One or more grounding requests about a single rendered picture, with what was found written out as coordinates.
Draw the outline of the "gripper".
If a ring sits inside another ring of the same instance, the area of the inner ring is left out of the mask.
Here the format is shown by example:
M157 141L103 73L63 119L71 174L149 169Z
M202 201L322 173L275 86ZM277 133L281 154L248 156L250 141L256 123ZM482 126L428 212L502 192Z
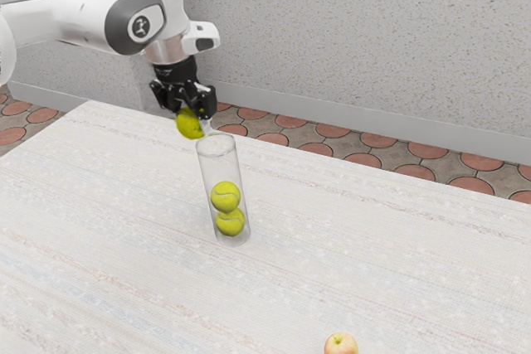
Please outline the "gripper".
M170 65L153 65L153 69L156 79L149 87L159 106L173 114L188 107L198 117L203 134L211 134L212 117L217 112L216 88L199 82L195 57Z

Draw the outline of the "yellow-green tennis ball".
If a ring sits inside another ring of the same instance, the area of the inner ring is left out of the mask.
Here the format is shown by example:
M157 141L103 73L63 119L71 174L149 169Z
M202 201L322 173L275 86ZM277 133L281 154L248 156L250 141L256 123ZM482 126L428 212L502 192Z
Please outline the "yellow-green tennis ball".
M219 211L215 217L215 224L223 235L236 236L244 230L246 218L239 208L229 212Z
M238 186L229 181L218 182L210 193L210 202L220 212L234 211L240 204L241 192Z
M196 114L188 107L181 108L175 118L178 132L187 139L196 140L204 137L202 125Z

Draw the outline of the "clear plastic ball tube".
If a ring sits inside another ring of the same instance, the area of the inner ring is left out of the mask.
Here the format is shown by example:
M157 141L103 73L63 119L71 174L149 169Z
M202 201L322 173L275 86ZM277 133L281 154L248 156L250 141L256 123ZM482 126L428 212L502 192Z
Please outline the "clear plastic ball tube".
M228 247L237 247L246 243L251 236L249 216L246 209L246 195L241 181L241 171L236 150L236 141L228 133L211 133L196 144L202 180L207 194L207 204L212 225L219 243ZM245 218L244 230L236 236L223 235L216 227L215 217L218 210L210 202L211 189L222 181L235 183L241 192L239 208Z

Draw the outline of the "red-yellow apple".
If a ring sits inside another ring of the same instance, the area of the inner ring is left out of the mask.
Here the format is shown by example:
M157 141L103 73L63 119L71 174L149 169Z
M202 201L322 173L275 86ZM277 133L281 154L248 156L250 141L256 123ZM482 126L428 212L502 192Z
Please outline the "red-yellow apple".
M358 342L347 332L332 333L324 344L324 354L359 354Z

